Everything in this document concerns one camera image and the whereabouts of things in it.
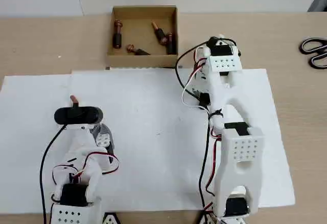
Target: white robot link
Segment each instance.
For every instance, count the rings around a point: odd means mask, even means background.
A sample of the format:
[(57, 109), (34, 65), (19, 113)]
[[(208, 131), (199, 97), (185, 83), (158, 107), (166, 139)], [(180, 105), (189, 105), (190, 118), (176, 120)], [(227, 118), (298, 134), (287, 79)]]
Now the white robot link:
[(102, 175), (118, 169), (113, 154), (113, 138), (108, 126), (101, 123), (103, 114), (96, 107), (79, 107), (71, 96), (73, 106), (60, 108), (55, 121), (66, 126), (71, 146), (60, 164), (53, 168), (56, 184), (52, 200), (51, 223), (102, 223), (101, 199), (96, 188)]
[[(236, 43), (222, 35), (212, 37), (194, 53), (193, 75), (200, 104), (209, 114), (212, 133), (221, 135), (212, 205), (214, 215), (220, 219), (241, 219), (256, 213), (262, 185), (264, 135), (246, 93), (240, 55)], [(232, 105), (243, 121), (226, 122), (226, 105)], [(234, 193), (240, 186), (245, 193)]]

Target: open cardboard box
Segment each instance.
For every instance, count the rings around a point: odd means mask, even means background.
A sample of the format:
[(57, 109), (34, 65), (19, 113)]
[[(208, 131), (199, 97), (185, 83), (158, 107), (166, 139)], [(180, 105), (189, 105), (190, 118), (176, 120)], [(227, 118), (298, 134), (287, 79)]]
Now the open cardboard box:
[[(114, 21), (122, 24), (122, 47), (112, 47)], [(164, 33), (172, 32), (176, 42), (176, 55), (167, 55), (166, 47), (160, 45), (151, 22), (155, 22)], [(175, 6), (115, 6), (112, 9), (108, 62), (110, 67), (173, 67), (178, 55), (177, 8)], [(128, 44), (134, 44), (150, 53), (149, 56), (135, 56), (126, 51)]]

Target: scissors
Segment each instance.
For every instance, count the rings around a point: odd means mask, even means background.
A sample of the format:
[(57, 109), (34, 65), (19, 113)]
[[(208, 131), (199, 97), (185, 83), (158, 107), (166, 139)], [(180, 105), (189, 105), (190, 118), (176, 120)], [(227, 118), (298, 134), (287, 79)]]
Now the scissors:
[[(305, 46), (308, 43), (312, 42), (317, 42), (320, 43), (321, 45), (312, 49), (306, 49)], [(316, 56), (313, 56), (312, 58), (309, 59), (309, 65), (313, 68), (316, 69), (327, 69), (327, 64), (325, 65), (318, 65), (315, 63), (315, 61), (323, 59), (327, 57), (327, 39), (325, 38), (319, 38), (319, 37), (313, 37), (306, 39), (305, 41), (302, 42), (302, 44), (299, 47), (300, 52), (302, 54), (308, 55), (312, 53), (316, 53)]]

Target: table surface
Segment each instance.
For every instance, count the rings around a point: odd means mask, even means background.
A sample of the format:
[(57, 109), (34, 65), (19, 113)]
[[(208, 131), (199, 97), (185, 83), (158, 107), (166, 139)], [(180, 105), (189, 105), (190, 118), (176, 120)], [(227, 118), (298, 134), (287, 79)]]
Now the table surface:
[[(296, 205), (260, 209), (255, 223), (324, 223), (327, 217), (327, 70), (312, 69), (299, 43), (327, 36), (327, 13), (180, 14), (179, 52), (222, 33), (244, 68), (266, 68), (293, 179)], [(110, 15), (0, 19), (0, 77), (104, 69)], [(195, 223), (196, 211), (119, 213), (124, 223)], [(40, 214), (0, 222), (42, 223)]]

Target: white paper sheet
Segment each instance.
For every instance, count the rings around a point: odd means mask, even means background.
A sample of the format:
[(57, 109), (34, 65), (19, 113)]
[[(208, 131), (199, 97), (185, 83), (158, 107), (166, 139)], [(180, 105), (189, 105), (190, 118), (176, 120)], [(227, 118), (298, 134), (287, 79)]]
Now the white paper sheet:
[[(245, 70), (244, 74), (267, 136), (260, 206), (294, 204), (266, 72)], [(39, 164), (59, 129), (53, 120), (54, 111), (67, 106), (71, 93), (81, 106), (100, 107), (113, 132), (115, 154), (121, 164), (117, 172), (104, 176), (99, 184), (104, 210), (201, 208), (197, 182), (204, 154), (206, 114), (181, 104), (181, 88), (173, 70), (115, 69), (75, 73), (72, 77), (6, 77), (0, 93), (0, 213), (41, 212)], [(66, 133), (54, 143), (44, 166), (48, 207), (54, 190), (51, 169), (69, 147)], [(203, 184), (209, 176), (211, 160), (210, 151)]]

